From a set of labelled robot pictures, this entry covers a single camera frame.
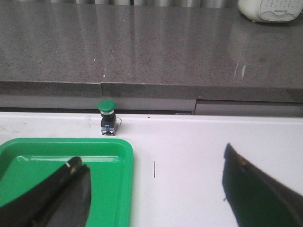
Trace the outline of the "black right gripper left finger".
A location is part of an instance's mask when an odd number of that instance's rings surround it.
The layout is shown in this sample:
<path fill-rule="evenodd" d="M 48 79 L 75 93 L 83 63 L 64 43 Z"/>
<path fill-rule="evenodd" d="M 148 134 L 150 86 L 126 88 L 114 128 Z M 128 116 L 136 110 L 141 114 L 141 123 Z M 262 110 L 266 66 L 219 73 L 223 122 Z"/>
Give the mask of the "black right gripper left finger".
<path fill-rule="evenodd" d="M 84 227 L 91 206 L 91 172 L 73 157 L 0 208 L 2 227 Z"/>

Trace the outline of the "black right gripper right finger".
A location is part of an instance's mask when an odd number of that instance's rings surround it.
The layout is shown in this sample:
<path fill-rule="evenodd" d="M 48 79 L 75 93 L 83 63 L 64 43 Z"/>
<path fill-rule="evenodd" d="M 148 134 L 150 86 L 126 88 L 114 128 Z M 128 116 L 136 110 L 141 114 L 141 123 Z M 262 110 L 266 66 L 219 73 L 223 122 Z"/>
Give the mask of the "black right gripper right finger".
<path fill-rule="evenodd" d="M 240 227 L 301 227 L 303 197 L 227 144 L 222 185 Z"/>

